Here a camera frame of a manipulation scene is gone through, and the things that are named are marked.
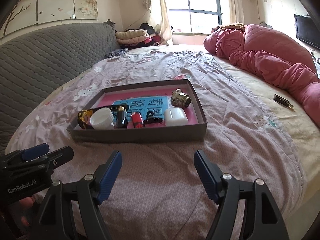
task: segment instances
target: red bedding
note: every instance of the red bedding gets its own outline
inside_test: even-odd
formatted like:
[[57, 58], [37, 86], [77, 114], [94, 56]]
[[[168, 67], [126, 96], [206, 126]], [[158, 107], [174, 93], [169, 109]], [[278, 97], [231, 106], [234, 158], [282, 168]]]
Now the red bedding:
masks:
[[[297, 57], [297, 51], [304, 50], [297, 42], [281, 32], [272, 30], [270, 33], [269, 30], [262, 26], [257, 28], [257, 25], [248, 25], [245, 32], [218, 30], [204, 40], [204, 47], [210, 53], [228, 59], [232, 65], [288, 91], [320, 126], [320, 82], [313, 61], [311, 64], [306, 54]], [[283, 49], [285, 44], [291, 49]]]

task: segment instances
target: blue gripper pad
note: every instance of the blue gripper pad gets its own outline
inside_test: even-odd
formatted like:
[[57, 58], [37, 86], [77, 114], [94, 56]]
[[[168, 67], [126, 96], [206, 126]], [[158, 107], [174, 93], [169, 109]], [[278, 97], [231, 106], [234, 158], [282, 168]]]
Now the blue gripper pad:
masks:
[[29, 149], [23, 150], [21, 154], [22, 160], [31, 161], [49, 152], [49, 145], [46, 143], [39, 144]]
[[100, 165], [95, 173], [95, 190], [98, 193], [95, 197], [97, 204], [109, 198], [113, 185], [122, 166], [122, 156], [118, 151], [113, 151], [105, 164]]
[[217, 164], [211, 163], [202, 150], [195, 152], [193, 162], [208, 198], [216, 204], [220, 204], [221, 196], [219, 191], [222, 190], [221, 175], [222, 171]]

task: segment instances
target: blue rubber grip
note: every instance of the blue rubber grip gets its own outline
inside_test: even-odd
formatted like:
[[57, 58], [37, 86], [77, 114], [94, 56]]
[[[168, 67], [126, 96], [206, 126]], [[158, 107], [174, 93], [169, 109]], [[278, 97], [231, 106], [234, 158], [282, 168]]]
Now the blue rubber grip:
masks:
[[117, 152], [100, 180], [99, 193], [96, 197], [98, 205], [101, 205], [103, 201], [109, 198], [113, 185], [120, 172], [121, 166], [122, 155], [120, 152]]
[[193, 162], [208, 198], [218, 204], [220, 202], [220, 197], [218, 195], [218, 183], [215, 180], [214, 175], [211, 173], [209, 167], [213, 164], [204, 160], [198, 151], [195, 152], [195, 155], [193, 156]]
[[49, 152], [49, 145], [46, 143], [39, 144], [29, 149], [25, 149], [21, 154], [24, 161], [31, 161]]

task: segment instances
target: white bottle cap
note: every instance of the white bottle cap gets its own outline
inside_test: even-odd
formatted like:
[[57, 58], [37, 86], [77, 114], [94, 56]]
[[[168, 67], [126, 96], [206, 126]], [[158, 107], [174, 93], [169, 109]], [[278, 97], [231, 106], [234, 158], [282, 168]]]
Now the white bottle cap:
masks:
[[188, 118], [182, 108], [168, 108], [164, 111], [164, 122], [165, 126], [186, 125]]
[[95, 130], [114, 129], [113, 114], [109, 108], [101, 108], [90, 117], [90, 124]]

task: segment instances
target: cardboard box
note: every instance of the cardboard box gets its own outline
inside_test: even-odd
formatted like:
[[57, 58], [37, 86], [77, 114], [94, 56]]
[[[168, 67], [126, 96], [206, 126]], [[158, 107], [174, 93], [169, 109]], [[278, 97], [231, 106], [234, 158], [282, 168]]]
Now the cardboard box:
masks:
[[105, 88], [94, 96], [83, 109], [95, 108], [99, 100], [105, 95], [163, 89], [170, 89], [172, 91], [178, 88], [184, 93], [189, 94], [191, 98], [191, 105], [189, 107], [193, 107], [198, 122], [197, 124], [171, 127], [147, 126], [146, 128], [140, 129], [84, 130], [79, 127], [76, 117], [67, 127], [67, 131], [75, 142], [155, 143], [203, 140], [207, 129], [207, 119], [199, 98], [188, 79], [145, 82]]

